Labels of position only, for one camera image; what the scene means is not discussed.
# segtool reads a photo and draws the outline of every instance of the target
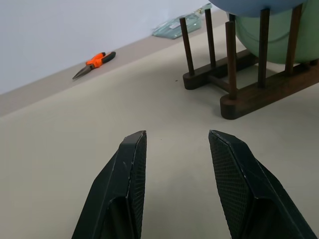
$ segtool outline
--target pliers jaw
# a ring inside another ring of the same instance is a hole
[[[83,67],[72,79],[73,81],[75,81],[77,78],[84,76],[86,74],[88,74],[90,71],[92,71],[94,69],[94,65],[93,64],[89,64],[86,65],[85,67]]]

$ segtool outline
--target wooden rack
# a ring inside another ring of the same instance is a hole
[[[293,9],[285,70],[266,78],[269,9],[261,11],[259,57],[248,50],[236,52],[235,16],[229,16],[226,26],[227,57],[216,61],[211,13],[205,11],[210,64],[194,69],[185,18],[180,19],[188,73],[183,75],[184,86],[194,90],[213,83],[228,94],[220,99],[221,115],[234,120],[283,99],[319,82],[318,60],[294,67],[302,5]],[[236,72],[259,63],[257,82],[237,89]],[[228,76],[228,83],[221,78]]]

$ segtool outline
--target orange-handled pliers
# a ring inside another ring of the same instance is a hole
[[[82,68],[74,77],[73,80],[76,80],[77,78],[84,76],[85,74],[88,74],[90,71],[92,71],[95,68],[99,68],[103,64],[109,62],[115,57],[116,53],[114,51],[105,54],[105,52],[101,52],[97,54],[95,57],[92,58],[92,60],[89,60],[85,63],[85,67]]]

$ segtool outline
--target beige table surface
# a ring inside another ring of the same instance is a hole
[[[224,27],[214,34],[224,57]],[[191,45],[195,66],[208,63],[206,35]],[[230,238],[209,129],[246,141],[319,235],[319,85],[228,121],[219,113],[224,93],[211,85],[185,90],[186,69],[181,43],[0,118],[0,238],[71,238],[94,178],[122,139],[142,129],[143,239]],[[256,72],[241,72],[239,86]]]

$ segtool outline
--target green plate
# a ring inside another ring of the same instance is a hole
[[[292,10],[272,15],[269,23],[268,61],[286,61]],[[236,17],[236,34],[254,55],[259,52],[259,18]],[[296,63],[319,58],[319,0],[304,3],[296,49]]]

